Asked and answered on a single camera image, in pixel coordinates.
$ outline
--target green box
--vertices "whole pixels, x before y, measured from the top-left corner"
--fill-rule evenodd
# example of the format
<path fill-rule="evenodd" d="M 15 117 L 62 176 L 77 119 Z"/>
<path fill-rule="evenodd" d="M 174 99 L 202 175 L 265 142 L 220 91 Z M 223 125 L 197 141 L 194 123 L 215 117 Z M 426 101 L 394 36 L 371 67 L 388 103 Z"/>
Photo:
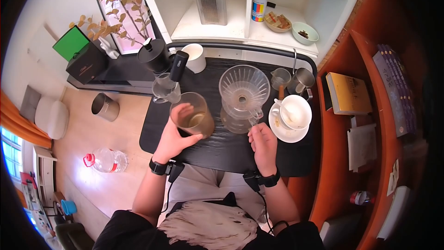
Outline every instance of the green box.
<path fill-rule="evenodd" d="M 68 30 L 52 48 L 69 62 L 74 54 L 79 52 L 88 43 L 88 37 L 75 25 Z"/>

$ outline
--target white cushion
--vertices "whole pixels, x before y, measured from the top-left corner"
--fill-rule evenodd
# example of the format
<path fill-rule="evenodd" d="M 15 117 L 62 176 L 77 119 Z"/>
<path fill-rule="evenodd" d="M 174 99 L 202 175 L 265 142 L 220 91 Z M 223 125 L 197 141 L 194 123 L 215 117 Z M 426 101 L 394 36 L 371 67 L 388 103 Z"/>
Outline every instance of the white cushion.
<path fill-rule="evenodd" d="M 68 108 L 50 97 L 42 97 L 36 108 L 36 125 L 51 139 L 61 139 L 68 126 Z"/>

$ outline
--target chair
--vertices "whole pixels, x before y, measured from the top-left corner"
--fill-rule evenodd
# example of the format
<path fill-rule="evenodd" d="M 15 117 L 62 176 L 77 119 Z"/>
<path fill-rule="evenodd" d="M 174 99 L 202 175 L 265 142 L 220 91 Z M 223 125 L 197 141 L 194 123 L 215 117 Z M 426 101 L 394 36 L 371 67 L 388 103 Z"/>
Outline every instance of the chair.
<path fill-rule="evenodd" d="M 20 115 L 35 123 L 54 140 L 63 138 L 68 127 L 68 108 L 61 101 L 42 97 L 29 85 L 26 87 Z"/>
<path fill-rule="evenodd" d="M 94 240 L 80 223 L 64 223 L 55 226 L 55 235 L 65 250 L 91 250 Z"/>

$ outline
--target blue bucket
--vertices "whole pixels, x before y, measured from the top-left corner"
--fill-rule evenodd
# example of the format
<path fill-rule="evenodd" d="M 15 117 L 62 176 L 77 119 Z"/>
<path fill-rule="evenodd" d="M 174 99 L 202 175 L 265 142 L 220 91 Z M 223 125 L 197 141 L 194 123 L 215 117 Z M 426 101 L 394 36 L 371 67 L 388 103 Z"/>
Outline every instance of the blue bucket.
<path fill-rule="evenodd" d="M 62 200 L 62 209 L 66 215 L 75 214 L 77 212 L 77 207 L 73 201 Z"/>

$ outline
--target hand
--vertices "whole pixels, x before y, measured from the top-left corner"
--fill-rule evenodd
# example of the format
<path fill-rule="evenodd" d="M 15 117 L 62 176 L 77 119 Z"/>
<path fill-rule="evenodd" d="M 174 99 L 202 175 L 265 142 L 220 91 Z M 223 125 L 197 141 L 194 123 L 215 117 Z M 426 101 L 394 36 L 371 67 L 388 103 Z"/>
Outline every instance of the hand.
<path fill-rule="evenodd" d="M 271 129 L 265 123 L 253 126 L 248 132 L 248 142 L 251 143 L 254 161 L 261 175 L 264 177 L 275 175 L 278 139 Z"/>
<path fill-rule="evenodd" d="M 171 115 L 177 118 L 177 116 L 180 117 L 183 113 L 187 114 L 192 110 L 189 106 L 190 103 L 179 104 L 173 109 Z M 171 117 L 169 117 L 152 160 L 160 164 L 166 164 L 171 158 L 179 155 L 183 149 L 196 144 L 202 138 L 202 134 L 195 134 L 188 137 L 180 136 L 177 126 Z"/>

